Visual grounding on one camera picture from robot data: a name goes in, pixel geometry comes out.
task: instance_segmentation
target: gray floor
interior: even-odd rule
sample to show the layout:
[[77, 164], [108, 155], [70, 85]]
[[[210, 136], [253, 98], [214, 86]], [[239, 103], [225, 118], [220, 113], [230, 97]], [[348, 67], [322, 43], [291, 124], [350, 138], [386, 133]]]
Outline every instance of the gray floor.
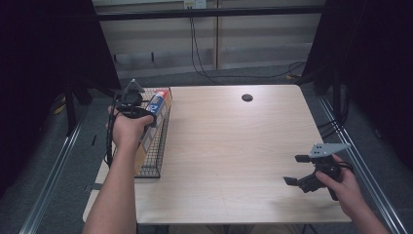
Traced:
[[[273, 65], [251, 68], [208, 71], [209, 76], [228, 76], [211, 78], [213, 82], [195, 72], [170, 75], [155, 75], [138, 78], [143, 87], [195, 86], [195, 85], [265, 85], [290, 84], [285, 76], [275, 76], [286, 72], [288, 65]], [[235, 77], [238, 76], [275, 76], [267, 78]], [[125, 87], [129, 78], [121, 80]], [[319, 97], [313, 92], [313, 84], [301, 87], [306, 101], [317, 124], [328, 121]], [[90, 106], [78, 106], [79, 114], [85, 113], [75, 146], [70, 153], [57, 187], [38, 227], [38, 233], [80, 233], [83, 228], [82, 214], [89, 193], [84, 191], [85, 185], [94, 182], [100, 162], [104, 155], [105, 128], [107, 121], [106, 107], [111, 103], [107, 97], [96, 96]], [[45, 122], [42, 136], [38, 139], [38, 147], [24, 173], [11, 186], [0, 201], [0, 233], [18, 233], [36, 201], [56, 156], [65, 140], [66, 116], [64, 111], [59, 115], [50, 115]], [[375, 134], [375, 126], [351, 102], [346, 128], [353, 138], [356, 147], [366, 161], [372, 174], [394, 205], [404, 225], [413, 231], [413, 172], [405, 168], [395, 156], [392, 147]], [[324, 142], [338, 142], [338, 137], [327, 137]], [[381, 216], [380, 210], [372, 200], [363, 183], [360, 183], [363, 194], [372, 209]], [[318, 233], [356, 233], [351, 223], [315, 224]], [[165, 227], [142, 226], [141, 233], [163, 233]]]

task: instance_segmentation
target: black cable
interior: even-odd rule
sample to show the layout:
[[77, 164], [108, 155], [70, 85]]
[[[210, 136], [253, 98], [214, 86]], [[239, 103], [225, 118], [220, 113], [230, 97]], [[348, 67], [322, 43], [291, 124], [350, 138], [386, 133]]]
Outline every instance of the black cable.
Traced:
[[[215, 83], [215, 84], [218, 84], [218, 85], [224, 85], [224, 84], [222, 84], [222, 83], [220, 83], [220, 82], [216, 82], [216, 81], [212, 80], [212, 79], [207, 75], [207, 73], [204, 71], [204, 67], [203, 67], [203, 64], [201, 63], [200, 53], [199, 53], [199, 50], [198, 50], [197, 37], [196, 37], [196, 35], [195, 35], [194, 19], [193, 19], [193, 18], [189, 18], [189, 21], [191, 22], [191, 58], [192, 58], [192, 65], [194, 66], [195, 71], [196, 71], [199, 75], [206, 77], [206, 78], [207, 78], [210, 82], [212, 82], [212, 83]], [[204, 74], [201, 73], [201, 72], [197, 69], [197, 67], [196, 67], [196, 65], [195, 65], [195, 63], [194, 63], [194, 42], [195, 42], [195, 47], [196, 47], [196, 49], [197, 49], [198, 62], [200, 63], [201, 70], [202, 70], [202, 72], [203, 72]]]
[[311, 228], [311, 230], [315, 233], [318, 234], [316, 228], [314, 228], [314, 226], [312, 224], [309, 224], [309, 227]]
[[325, 124], [319, 125], [318, 128], [320, 129], [320, 128], [324, 127], [324, 126], [327, 126], [327, 125], [329, 125], [329, 124], [332, 124], [326, 131], [322, 132], [321, 135], [325, 134], [328, 130], [334, 128], [334, 130], [333, 130], [331, 133], [329, 133], [329, 134], [327, 134], [327, 135], [325, 135], [325, 136], [322, 136], [321, 138], [327, 138], [327, 137], [333, 135], [335, 132], [343, 129], [344, 124], [346, 123], [347, 118], [348, 118], [348, 116], [349, 116], [349, 106], [350, 106], [350, 92], [349, 92], [348, 87], [346, 87], [346, 98], [345, 98], [345, 102], [344, 102], [344, 108], [343, 108], [343, 110], [341, 111], [341, 113], [340, 113], [341, 116], [340, 116], [340, 118], [339, 118], [339, 119], [341, 119], [341, 122], [340, 122], [340, 123], [337, 123], [337, 121], [334, 119], [334, 120], [332, 120], [332, 121], [330, 121], [330, 122], [327, 122], [327, 123], [325, 123]]
[[340, 168], [345, 168], [350, 170], [353, 174], [355, 173], [355, 169], [353, 168], [353, 165], [351, 165], [348, 162], [338, 162], [338, 165], [340, 166]]
[[301, 234], [305, 234], [306, 233], [306, 229], [307, 226], [309, 226], [311, 228], [311, 230], [313, 231], [313, 233], [318, 234], [316, 228], [314, 228], [314, 226], [312, 224], [304, 224], [303, 229], [301, 231]]
[[318, 129], [323, 128], [323, 127], [325, 127], [325, 126], [327, 126], [327, 125], [330, 125], [330, 124], [332, 124], [332, 123], [334, 123], [334, 122], [335, 122], [335, 119], [334, 119], [334, 120], [331, 120], [331, 121], [328, 121], [327, 123], [317, 125], [317, 128], [318, 128]]
[[[211, 75], [208, 75], [208, 74], [205, 72], [204, 67], [203, 67], [203, 65], [202, 65], [202, 63], [201, 63], [201, 58], [200, 58], [200, 54], [199, 54], [199, 50], [198, 50], [198, 43], [197, 43], [197, 38], [196, 38], [196, 33], [195, 33], [194, 19], [193, 19], [193, 18], [190, 18], [190, 22], [191, 22], [191, 38], [192, 38], [192, 64], [193, 64], [193, 66], [194, 66], [194, 68], [195, 68], [195, 71], [196, 71], [199, 75], [206, 77], [209, 81], [211, 81], [211, 82], [213, 82], [213, 83], [216, 83], [216, 84], [219, 84], [219, 85], [224, 85], [224, 84], [222, 84], [222, 83], [213, 81], [212, 78], [257, 78], [257, 79], [276, 78], [276, 77], [279, 77], [279, 76], [286, 75], [286, 74], [290, 73], [291, 71], [299, 68], [300, 66], [302, 66], [302, 65], [304, 65], [304, 64], [306, 63], [305, 61], [296, 61], [296, 62], [294, 62], [294, 63], [292, 63], [292, 64], [290, 65], [290, 67], [291, 67], [293, 64], [297, 64], [297, 63], [298, 63], [298, 65], [295, 66], [294, 68], [290, 68], [290, 67], [289, 67], [286, 72], [283, 72], [283, 73], [280, 73], [280, 74], [277, 74], [277, 75], [272, 75], [272, 76], [239, 76], [239, 75], [218, 75], [218, 76], [211, 76]], [[199, 63], [200, 63], [200, 67], [201, 67], [201, 70], [202, 70], [203, 73], [197, 69], [197, 67], [195, 66], [195, 63], [194, 63], [194, 42], [195, 42], [195, 47], [196, 47], [196, 50], [197, 50], [198, 61], [199, 61]]]
[[305, 64], [306, 62], [305, 61], [296, 61], [296, 62], [293, 62], [292, 64], [290, 64], [289, 65], [289, 67], [288, 67], [288, 70], [289, 70], [289, 79], [291, 79], [291, 81], [289, 82], [289, 84], [294, 84], [295, 83], [295, 80], [296, 80], [296, 78], [301, 78], [301, 74], [300, 75], [295, 75], [295, 74], [292, 74], [292, 71], [295, 69], [295, 68], [297, 68], [297, 67], [300, 67], [301, 65], [303, 65], [303, 64]]
[[116, 115], [114, 115], [114, 113], [115, 113], [115, 104], [116, 104], [117, 97], [118, 97], [117, 94], [115, 94], [115, 96], [113, 97], [112, 109], [109, 113], [109, 120], [107, 122], [106, 159], [104, 161], [107, 164], [107, 166], [109, 166], [109, 168], [112, 165], [112, 161], [113, 161], [113, 154], [112, 154], [113, 127], [115, 126], [116, 117], [120, 113], [120, 112], [118, 112]]
[[304, 224], [304, 226], [303, 226], [303, 230], [301, 231], [301, 234], [306, 233], [306, 229], [307, 229], [307, 224]]

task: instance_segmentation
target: aluminum rail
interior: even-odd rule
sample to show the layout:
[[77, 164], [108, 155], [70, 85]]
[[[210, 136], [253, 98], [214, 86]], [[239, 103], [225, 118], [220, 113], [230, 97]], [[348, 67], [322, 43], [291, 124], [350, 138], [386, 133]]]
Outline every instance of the aluminum rail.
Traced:
[[66, 164], [66, 161], [70, 156], [70, 152], [76, 142], [77, 136], [80, 133], [82, 124], [86, 119], [87, 112], [88, 107], [86, 106], [85, 111], [82, 113], [81, 119], [78, 122], [76, 128], [70, 136], [66, 137], [66, 140], [63, 144], [63, 147], [60, 149], [49, 177], [46, 180], [45, 185], [40, 192], [40, 195], [38, 196], [34, 206], [32, 207], [29, 215], [27, 216], [19, 234], [36, 233], [40, 221], [45, 214], [46, 208], [48, 207], [49, 202], [52, 199], [53, 192], [55, 191], [55, 187], [57, 185], [58, 179], [60, 178], [61, 172], [63, 171], [64, 165]]

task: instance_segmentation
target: wall socket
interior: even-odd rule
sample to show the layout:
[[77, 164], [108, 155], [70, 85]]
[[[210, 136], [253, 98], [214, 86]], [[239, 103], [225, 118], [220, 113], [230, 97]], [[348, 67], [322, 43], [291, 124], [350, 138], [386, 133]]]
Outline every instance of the wall socket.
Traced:
[[183, 9], [206, 9], [207, 0], [184, 0]]
[[195, 0], [195, 9], [206, 9], [207, 0]]

